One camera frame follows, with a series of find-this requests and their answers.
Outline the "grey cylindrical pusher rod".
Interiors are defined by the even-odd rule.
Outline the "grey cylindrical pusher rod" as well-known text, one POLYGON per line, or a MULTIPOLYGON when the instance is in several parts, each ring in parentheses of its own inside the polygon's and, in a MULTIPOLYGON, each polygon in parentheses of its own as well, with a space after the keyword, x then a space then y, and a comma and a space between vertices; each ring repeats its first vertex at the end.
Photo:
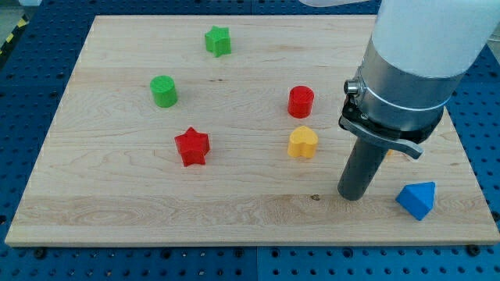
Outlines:
POLYGON ((347 200, 357 201, 366 192, 388 149, 357 138, 337 185, 339 194, 347 200))

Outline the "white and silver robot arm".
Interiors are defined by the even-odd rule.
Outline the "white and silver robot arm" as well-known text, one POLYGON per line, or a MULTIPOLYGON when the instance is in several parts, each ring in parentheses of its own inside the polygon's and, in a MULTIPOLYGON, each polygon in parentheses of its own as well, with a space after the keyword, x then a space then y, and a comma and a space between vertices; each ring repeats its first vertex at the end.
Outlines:
POLYGON ((499 23, 498 0, 383 0, 339 125, 357 140, 337 189, 359 200, 385 155, 423 154, 444 106, 499 23))

